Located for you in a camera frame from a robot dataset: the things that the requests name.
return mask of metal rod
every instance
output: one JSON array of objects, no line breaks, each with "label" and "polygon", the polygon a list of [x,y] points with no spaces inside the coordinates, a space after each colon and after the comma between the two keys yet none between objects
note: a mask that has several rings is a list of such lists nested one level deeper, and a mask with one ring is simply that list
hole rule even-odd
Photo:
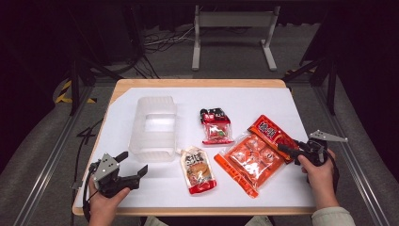
[{"label": "metal rod", "polygon": [[[343,132],[340,123],[338,122],[335,116],[332,116],[329,112],[329,109],[326,105],[325,99],[326,95],[323,92],[322,88],[313,87],[313,90],[316,93],[316,97],[318,101],[321,103],[320,106],[323,107],[331,126],[333,127],[334,133],[340,137],[346,137]],[[367,179],[366,175],[364,174],[363,170],[360,167],[358,160],[356,159],[353,151],[349,145],[349,143],[341,143],[343,148],[343,158],[348,166],[352,176],[355,180],[356,185],[358,186],[360,195],[363,197],[364,202],[369,209],[370,215],[373,218],[375,225],[381,226],[389,226],[389,222],[387,217],[382,210],[373,189],[370,186],[369,180]]]},{"label": "metal rod", "polygon": [[[84,101],[81,101],[81,103],[86,102],[92,90],[93,87],[84,87],[82,95],[82,100]],[[53,176],[56,165],[58,164],[59,159],[61,158],[61,155],[65,150],[65,146],[72,131],[72,128],[76,124],[76,121],[78,120],[84,106],[85,105],[79,105],[79,107],[76,109],[75,114],[68,118],[54,149],[52,150],[46,164],[43,167],[43,170],[38,177],[38,180],[34,184],[32,191],[30,192],[23,208],[21,209],[20,214],[14,222],[15,226],[27,225],[29,223],[29,220],[31,219],[36,207],[38,206],[44,190],[46,189],[51,177]]]}]

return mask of white tabletop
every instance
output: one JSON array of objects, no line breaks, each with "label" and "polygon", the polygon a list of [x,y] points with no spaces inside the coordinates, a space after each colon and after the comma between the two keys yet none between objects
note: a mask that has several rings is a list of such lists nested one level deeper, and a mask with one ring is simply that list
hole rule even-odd
[{"label": "white tabletop", "polygon": [[[168,163],[150,163],[149,171],[120,204],[119,214],[145,216],[184,215],[257,215],[306,214],[314,211],[311,188],[300,167],[291,163],[268,179],[258,198],[245,191],[213,159],[226,149],[205,146],[200,124],[202,108],[220,107],[229,116],[233,137],[239,137],[259,116],[264,114],[290,137],[307,141],[291,92],[287,88],[131,88],[107,111],[98,144],[91,162],[128,150],[137,100],[146,96],[171,96],[177,105],[177,146],[197,146],[205,150],[211,161],[217,186],[198,195],[190,195],[184,180],[180,157]],[[132,154],[120,163],[120,176],[136,174],[146,164]],[[73,212],[81,215],[82,193],[79,192]]]}]

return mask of red package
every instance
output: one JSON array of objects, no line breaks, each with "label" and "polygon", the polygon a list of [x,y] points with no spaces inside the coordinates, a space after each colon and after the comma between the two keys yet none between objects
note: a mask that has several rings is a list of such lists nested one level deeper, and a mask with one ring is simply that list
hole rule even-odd
[{"label": "red package", "polygon": [[258,197],[258,188],[284,165],[284,159],[252,133],[214,160],[251,198]]},{"label": "red package", "polygon": [[299,146],[275,123],[268,119],[265,115],[261,115],[249,128],[248,131],[258,135],[262,140],[270,145],[276,152],[284,157],[286,163],[292,162],[294,159],[289,154],[280,151],[278,144],[284,144],[291,149],[299,150]]},{"label": "red package", "polygon": [[201,193],[216,186],[216,179],[204,150],[197,147],[182,150],[181,164],[190,194]]},{"label": "red package", "polygon": [[200,121],[203,125],[204,144],[229,144],[234,142],[231,138],[231,122],[221,108],[202,109]]}]

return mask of robotic hand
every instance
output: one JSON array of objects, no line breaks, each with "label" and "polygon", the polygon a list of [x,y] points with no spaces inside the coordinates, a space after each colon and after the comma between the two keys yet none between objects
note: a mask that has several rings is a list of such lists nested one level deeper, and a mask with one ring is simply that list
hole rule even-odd
[{"label": "robotic hand", "polygon": [[294,142],[299,146],[300,150],[291,149],[283,144],[278,144],[278,149],[282,152],[289,154],[295,160],[296,165],[300,165],[297,159],[300,154],[307,157],[309,161],[312,162],[313,165],[316,167],[320,167],[323,164],[325,164],[328,158],[331,159],[332,164],[334,166],[334,175],[333,175],[334,191],[337,191],[340,172],[338,171],[334,158],[327,151],[327,141],[347,142],[348,139],[342,137],[336,137],[321,132],[320,130],[317,130],[316,132],[310,134],[310,138],[306,143],[294,140]]},{"label": "robotic hand", "polygon": [[120,172],[120,162],[127,157],[128,152],[121,153],[115,158],[105,153],[102,159],[90,164],[83,193],[83,210],[88,221],[90,220],[90,205],[86,197],[88,192],[88,181],[91,174],[94,175],[93,180],[95,187],[107,198],[114,197],[125,187],[129,187],[131,190],[139,188],[140,179],[147,174],[148,165],[139,170],[137,175],[120,177],[118,176]]}]

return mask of clear plastic container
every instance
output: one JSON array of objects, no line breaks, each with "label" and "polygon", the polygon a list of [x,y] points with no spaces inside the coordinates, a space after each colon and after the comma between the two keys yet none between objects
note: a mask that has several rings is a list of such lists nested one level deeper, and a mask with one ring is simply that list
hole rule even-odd
[{"label": "clear plastic container", "polygon": [[142,97],[137,102],[129,151],[139,162],[168,162],[176,151],[177,107],[170,96]]}]

